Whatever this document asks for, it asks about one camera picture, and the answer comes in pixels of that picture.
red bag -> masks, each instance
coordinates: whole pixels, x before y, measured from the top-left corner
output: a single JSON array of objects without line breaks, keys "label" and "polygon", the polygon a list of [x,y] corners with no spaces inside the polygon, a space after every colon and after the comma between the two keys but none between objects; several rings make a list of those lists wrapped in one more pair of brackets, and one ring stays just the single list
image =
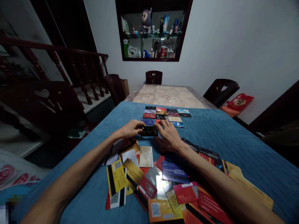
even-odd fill
[{"label": "red bag", "polygon": [[251,103],[254,97],[247,96],[244,93],[237,95],[229,104],[227,105],[228,108],[241,112],[244,110],[248,104]]}]

marble table top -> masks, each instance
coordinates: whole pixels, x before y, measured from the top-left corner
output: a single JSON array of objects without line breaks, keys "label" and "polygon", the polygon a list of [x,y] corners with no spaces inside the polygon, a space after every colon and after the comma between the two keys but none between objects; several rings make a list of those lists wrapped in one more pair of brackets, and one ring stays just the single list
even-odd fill
[{"label": "marble table top", "polygon": [[141,84],[124,101],[163,106],[218,109],[190,86]]}]

stuffed toy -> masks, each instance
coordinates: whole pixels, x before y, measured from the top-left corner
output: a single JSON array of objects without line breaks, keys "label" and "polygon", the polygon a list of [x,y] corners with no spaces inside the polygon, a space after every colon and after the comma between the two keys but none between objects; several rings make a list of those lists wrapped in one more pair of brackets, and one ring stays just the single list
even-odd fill
[{"label": "stuffed toy", "polygon": [[152,12],[152,8],[150,8],[150,11],[145,9],[142,13],[142,18],[141,18],[141,32],[142,33],[148,33],[149,31],[149,26],[150,26],[150,14]]}]

hand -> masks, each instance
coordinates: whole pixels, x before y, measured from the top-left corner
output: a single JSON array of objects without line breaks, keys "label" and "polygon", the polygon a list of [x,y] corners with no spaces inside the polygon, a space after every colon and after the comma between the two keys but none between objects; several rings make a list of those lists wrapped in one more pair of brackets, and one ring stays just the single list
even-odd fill
[{"label": "hand", "polygon": [[158,143],[166,150],[175,152],[179,155],[188,147],[178,135],[177,129],[168,120],[161,120],[158,124],[154,124],[158,128],[162,139],[157,136]]},{"label": "hand", "polygon": [[119,139],[130,138],[142,132],[140,126],[145,126],[145,124],[142,121],[130,120],[125,126],[118,129],[115,133]]}]

chair back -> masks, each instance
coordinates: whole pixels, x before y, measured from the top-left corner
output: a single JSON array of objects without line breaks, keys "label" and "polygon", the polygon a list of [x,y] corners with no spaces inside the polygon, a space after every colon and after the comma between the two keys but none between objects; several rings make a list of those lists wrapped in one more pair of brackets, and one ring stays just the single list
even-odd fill
[{"label": "chair back", "polygon": [[0,90],[0,100],[36,127],[65,137],[79,121],[88,122],[74,90],[65,82],[37,81]]},{"label": "chair back", "polygon": [[121,80],[117,74],[109,74],[105,76],[105,80],[108,84],[109,92],[112,96],[115,106],[117,106],[126,97],[121,85]]},{"label": "chair back", "polygon": [[145,73],[146,84],[162,84],[162,74],[160,71],[148,71]]},{"label": "chair back", "polygon": [[238,89],[237,82],[230,79],[216,79],[203,95],[215,107],[220,108]]}]

